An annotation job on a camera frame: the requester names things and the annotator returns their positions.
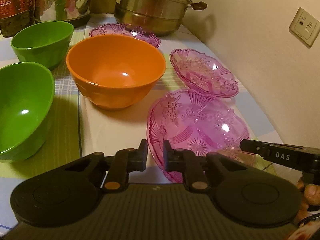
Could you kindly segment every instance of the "electrical outlet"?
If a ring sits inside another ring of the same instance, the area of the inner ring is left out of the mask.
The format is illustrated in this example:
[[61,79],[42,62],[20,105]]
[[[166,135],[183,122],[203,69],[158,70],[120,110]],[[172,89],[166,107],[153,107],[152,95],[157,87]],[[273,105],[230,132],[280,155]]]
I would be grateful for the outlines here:
[[320,22],[300,7],[289,29],[311,47],[319,34]]

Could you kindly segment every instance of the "purple glass dish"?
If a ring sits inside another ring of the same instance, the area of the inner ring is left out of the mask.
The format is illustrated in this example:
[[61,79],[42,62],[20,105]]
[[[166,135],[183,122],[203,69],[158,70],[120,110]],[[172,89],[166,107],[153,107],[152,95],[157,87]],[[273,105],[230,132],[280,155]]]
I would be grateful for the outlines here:
[[234,97],[239,92],[234,75],[213,57],[194,49],[174,49],[170,61],[191,89],[222,98]]
[[167,93],[153,103],[148,113],[147,139],[151,154],[172,182],[182,182],[182,175],[164,170],[164,140],[169,140],[173,149],[189,149],[200,156],[219,152],[252,166],[255,155],[239,148],[240,141],[249,138],[247,126],[233,109],[213,95],[191,89]]
[[89,35],[90,37],[93,37],[104,34],[132,36],[138,40],[142,40],[151,44],[155,48],[158,48],[161,42],[154,33],[146,32],[141,27],[130,24],[107,23],[92,29]]

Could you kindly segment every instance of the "finger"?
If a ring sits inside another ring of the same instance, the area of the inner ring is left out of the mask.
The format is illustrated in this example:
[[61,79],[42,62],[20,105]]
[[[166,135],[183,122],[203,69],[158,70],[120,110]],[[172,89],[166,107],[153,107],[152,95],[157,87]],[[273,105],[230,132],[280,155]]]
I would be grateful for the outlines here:
[[302,177],[298,181],[297,188],[298,189],[303,189],[304,188],[304,183],[303,183]]
[[302,198],[300,210],[307,211],[308,208],[309,208],[309,203],[307,202],[307,200],[305,198]]
[[304,190],[304,197],[311,205],[320,205],[320,186],[306,186]]
[[294,223],[295,224],[298,224],[299,221],[301,221],[302,219],[306,218],[308,216],[308,212],[307,211],[303,211],[303,210],[299,210],[295,220],[294,220]]

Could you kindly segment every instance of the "table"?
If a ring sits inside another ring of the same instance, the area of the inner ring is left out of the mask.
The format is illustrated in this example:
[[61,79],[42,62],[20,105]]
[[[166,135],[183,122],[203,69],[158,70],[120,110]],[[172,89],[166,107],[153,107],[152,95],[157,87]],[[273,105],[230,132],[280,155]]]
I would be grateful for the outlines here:
[[[89,37],[92,28],[115,22],[111,14],[93,14],[87,26],[74,31],[70,46]],[[11,38],[0,36],[0,68],[18,62],[10,47],[10,40]],[[0,235],[5,234],[17,223],[11,211],[9,199],[14,187],[24,179],[95,151],[104,152],[107,156],[114,155],[117,150],[123,148],[136,148],[140,140],[146,138],[147,112],[152,102],[168,91],[185,87],[169,61],[169,54],[173,49],[186,48],[196,49],[216,58],[214,53],[188,29],[180,26],[174,34],[161,38],[159,50],[167,62],[164,76],[141,102],[121,111],[108,112],[95,108],[79,93],[65,62],[52,72],[56,85],[52,105],[55,121],[49,138],[33,157],[21,163],[0,163]],[[282,143],[266,115],[241,82],[237,81],[240,92],[231,99],[224,99],[225,103],[246,122],[252,139]],[[272,164],[259,156],[254,166],[292,183],[296,183],[301,175],[298,171]],[[169,183],[150,154],[146,170],[132,172],[129,181]]]

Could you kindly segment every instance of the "stainless steel kettle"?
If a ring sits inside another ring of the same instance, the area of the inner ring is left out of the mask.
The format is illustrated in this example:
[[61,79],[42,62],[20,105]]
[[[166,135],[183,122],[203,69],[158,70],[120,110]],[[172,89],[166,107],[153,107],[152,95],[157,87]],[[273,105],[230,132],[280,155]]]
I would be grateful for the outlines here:
[[74,27],[79,27],[88,22],[90,0],[36,0],[35,20],[67,21]]

